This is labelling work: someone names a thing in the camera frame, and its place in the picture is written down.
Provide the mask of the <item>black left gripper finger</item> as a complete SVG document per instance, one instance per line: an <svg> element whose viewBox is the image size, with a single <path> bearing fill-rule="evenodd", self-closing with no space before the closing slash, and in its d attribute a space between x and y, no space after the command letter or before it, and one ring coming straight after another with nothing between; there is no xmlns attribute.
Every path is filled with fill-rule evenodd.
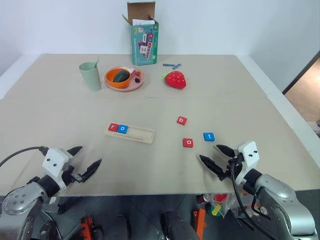
<svg viewBox="0 0 320 240"><path fill-rule="evenodd" d="M72 156L76 156L82 150L82 148L83 146L76 146L68 149L67 152Z"/></svg>
<svg viewBox="0 0 320 240"><path fill-rule="evenodd" d="M81 175L81 183L85 183L99 168L102 159L93 162L87 170Z"/></svg>

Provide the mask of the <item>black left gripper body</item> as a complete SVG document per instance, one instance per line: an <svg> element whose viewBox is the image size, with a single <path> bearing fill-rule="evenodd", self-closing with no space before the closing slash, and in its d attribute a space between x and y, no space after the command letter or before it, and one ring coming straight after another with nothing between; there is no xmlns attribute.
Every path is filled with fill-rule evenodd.
<svg viewBox="0 0 320 240"><path fill-rule="evenodd" d="M83 176L75 172L75 167L71 165L70 161L64 164L61 178L63 183L67 187L74 182L78 182L78 183L84 182Z"/></svg>

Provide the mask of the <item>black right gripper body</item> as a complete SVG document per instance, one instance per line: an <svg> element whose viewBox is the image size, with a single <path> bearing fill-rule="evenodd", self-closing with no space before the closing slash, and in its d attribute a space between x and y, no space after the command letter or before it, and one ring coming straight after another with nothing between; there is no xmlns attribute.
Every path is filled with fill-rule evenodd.
<svg viewBox="0 0 320 240"><path fill-rule="evenodd" d="M234 153L225 153L229 157L227 169L224 173L224 179L232 179L232 166L233 166L233 179L235 180L241 170L243 169L243 162L245 161L242 153L235 155Z"/></svg>

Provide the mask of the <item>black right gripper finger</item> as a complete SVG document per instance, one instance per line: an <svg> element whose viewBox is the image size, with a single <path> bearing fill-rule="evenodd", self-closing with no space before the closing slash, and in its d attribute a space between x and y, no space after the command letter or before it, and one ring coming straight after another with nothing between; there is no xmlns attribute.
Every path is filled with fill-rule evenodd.
<svg viewBox="0 0 320 240"><path fill-rule="evenodd" d="M217 144L216 147L229 158L236 158L235 151L227 145Z"/></svg>
<svg viewBox="0 0 320 240"><path fill-rule="evenodd" d="M199 155L199 158L201 160L201 162L210 170L212 171L214 174L216 174L216 176L218 177L218 179L220 181L223 181L226 176L225 173L223 171L223 169L221 167L219 167L212 159L210 159L207 156L204 155Z"/></svg>

